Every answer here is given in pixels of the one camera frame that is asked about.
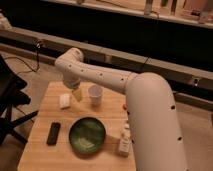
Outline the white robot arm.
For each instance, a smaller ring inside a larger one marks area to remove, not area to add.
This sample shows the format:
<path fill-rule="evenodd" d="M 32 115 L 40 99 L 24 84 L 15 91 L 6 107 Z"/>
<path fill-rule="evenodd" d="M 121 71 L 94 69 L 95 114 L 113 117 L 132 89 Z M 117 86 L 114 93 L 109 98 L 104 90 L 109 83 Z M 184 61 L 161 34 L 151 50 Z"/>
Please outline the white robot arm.
<path fill-rule="evenodd" d="M 68 88 L 91 81 L 126 97 L 136 171 L 189 171 L 184 138 L 172 89 L 160 75 L 140 74 L 83 62 L 84 54 L 71 48 L 55 67 Z"/>

